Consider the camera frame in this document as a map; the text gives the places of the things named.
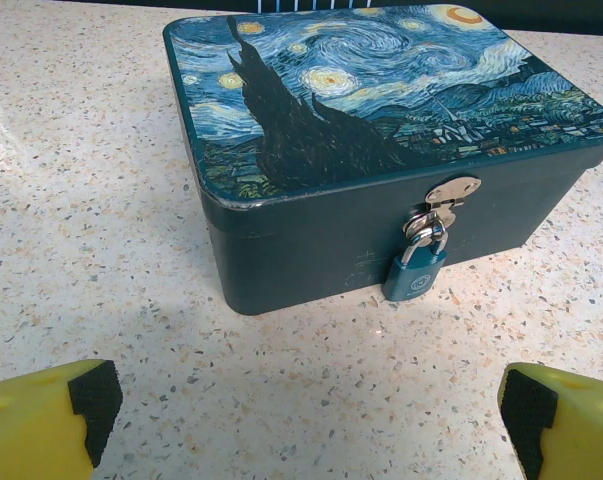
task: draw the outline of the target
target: swirling sky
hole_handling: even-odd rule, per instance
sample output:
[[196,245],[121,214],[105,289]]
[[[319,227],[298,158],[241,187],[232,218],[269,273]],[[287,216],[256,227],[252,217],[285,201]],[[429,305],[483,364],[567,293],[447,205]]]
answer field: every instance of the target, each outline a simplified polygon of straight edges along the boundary
[[[453,5],[245,15],[239,32],[296,96],[358,116],[412,107],[427,90],[518,71],[530,53],[471,10]],[[197,133],[223,141],[261,133],[243,104],[225,17],[185,19],[170,30]]]

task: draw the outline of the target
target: crescent moon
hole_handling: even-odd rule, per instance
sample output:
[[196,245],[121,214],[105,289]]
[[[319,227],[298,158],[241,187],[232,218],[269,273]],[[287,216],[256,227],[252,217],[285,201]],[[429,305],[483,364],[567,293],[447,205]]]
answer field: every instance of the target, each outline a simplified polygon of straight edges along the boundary
[[483,17],[481,15],[477,15],[474,18],[462,17],[457,13],[460,7],[453,7],[448,9],[448,17],[456,20],[457,22],[469,23],[470,25],[474,25],[476,23],[481,23],[483,21]]

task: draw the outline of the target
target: box lid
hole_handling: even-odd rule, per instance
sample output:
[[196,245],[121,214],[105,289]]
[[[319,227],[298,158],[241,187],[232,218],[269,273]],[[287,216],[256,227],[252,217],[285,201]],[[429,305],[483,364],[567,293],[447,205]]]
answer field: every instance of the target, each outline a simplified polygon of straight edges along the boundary
[[603,144],[601,105],[455,5],[187,18],[164,37],[199,185],[227,208]]

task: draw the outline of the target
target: speckled countertop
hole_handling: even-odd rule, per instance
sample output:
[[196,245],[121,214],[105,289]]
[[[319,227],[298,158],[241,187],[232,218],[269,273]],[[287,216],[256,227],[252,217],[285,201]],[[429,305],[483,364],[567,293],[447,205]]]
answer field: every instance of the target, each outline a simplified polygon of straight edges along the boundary
[[[603,164],[521,249],[254,318],[224,303],[161,29],[0,1],[0,379],[117,363],[96,479],[520,479],[508,362],[603,379]],[[603,38],[513,32],[603,103]]]

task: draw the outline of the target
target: blue padlock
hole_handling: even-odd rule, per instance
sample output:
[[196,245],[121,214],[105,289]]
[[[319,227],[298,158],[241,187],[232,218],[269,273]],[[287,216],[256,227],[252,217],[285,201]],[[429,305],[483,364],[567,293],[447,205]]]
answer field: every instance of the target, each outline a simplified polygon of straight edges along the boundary
[[[390,274],[381,287],[385,298],[400,302],[430,290],[445,262],[447,255],[443,249],[447,240],[448,232],[438,218],[410,237],[408,248],[394,258]],[[427,248],[425,245],[430,241],[433,243]]]

